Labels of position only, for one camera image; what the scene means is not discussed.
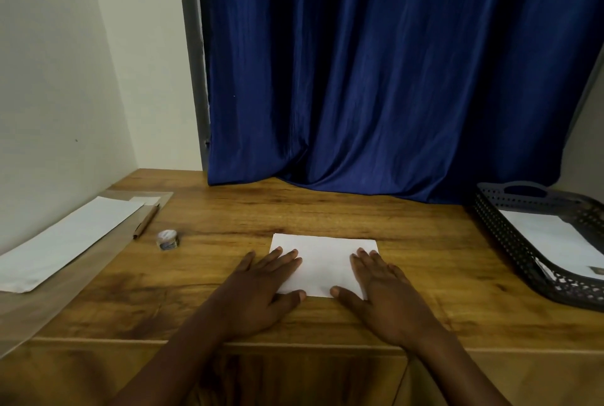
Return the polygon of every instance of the white wall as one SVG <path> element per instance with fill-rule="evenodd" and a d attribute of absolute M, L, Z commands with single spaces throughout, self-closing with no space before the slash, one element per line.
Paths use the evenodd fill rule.
<path fill-rule="evenodd" d="M 97 0 L 0 0 L 0 254 L 136 167 Z"/>
<path fill-rule="evenodd" d="M 201 170 L 181 0 L 99 0 L 139 167 Z"/>
<path fill-rule="evenodd" d="M 564 147 L 555 188 L 604 203 L 604 65 Z"/>

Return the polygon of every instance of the navy blue curtain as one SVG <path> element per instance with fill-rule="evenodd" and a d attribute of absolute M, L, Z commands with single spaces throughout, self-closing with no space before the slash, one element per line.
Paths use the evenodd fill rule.
<path fill-rule="evenodd" d="M 604 0 L 211 0 L 211 185 L 460 202 L 559 176 Z"/>

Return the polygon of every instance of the plastic tray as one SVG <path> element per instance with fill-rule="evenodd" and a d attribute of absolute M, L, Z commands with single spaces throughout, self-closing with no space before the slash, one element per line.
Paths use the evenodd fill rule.
<path fill-rule="evenodd" d="M 604 312 L 604 275 L 603 280 L 591 279 L 556 266 L 498 210 L 557 215 L 604 254 L 604 205 L 587 196 L 520 181 L 479 183 L 473 208 L 533 290 L 558 303 Z"/>

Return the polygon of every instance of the wooden desk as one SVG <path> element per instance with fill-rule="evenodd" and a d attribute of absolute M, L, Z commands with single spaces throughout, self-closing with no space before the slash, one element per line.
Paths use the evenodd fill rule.
<path fill-rule="evenodd" d="M 549 302 L 517 278 L 460 206 L 300 189 L 277 179 L 209 188 L 200 172 L 139 170 L 112 189 L 174 191 L 32 341 L 0 362 L 1 404 L 110 398 L 273 233 L 376 239 L 516 405 L 604 403 L 604 313 Z M 177 229 L 161 252 L 155 234 Z M 227 344 L 197 396 L 216 404 L 442 403 L 423 367 L 327 298 Z"/>

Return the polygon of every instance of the left hand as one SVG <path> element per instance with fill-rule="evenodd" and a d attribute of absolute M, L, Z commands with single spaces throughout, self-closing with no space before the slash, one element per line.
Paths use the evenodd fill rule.
<path fill-rule="evenodd" d="M 210 312 L 225 340 L 252 335 L 274 325 L 306 298 L 303 290 L 276 295 L 302 263 L 302 258 L 297 258 L 298 250 L 279 256 L 282 252 L 277 247 L 255 265 L 255 253 L 248 253 L 202 304 L 200 311 Z"/>

